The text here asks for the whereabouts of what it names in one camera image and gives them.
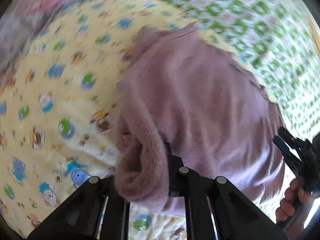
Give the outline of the person's right hand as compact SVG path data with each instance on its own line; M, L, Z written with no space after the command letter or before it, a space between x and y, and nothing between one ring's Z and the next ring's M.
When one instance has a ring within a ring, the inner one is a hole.
M276 209L276 222L284 222L296 213L296 208L293 207L294 200L299 200L302 204L302 211L296 222L304 224L315 199L310 193L299 187L297 178L291 181L284 193L284 198L280 201L280 206Z

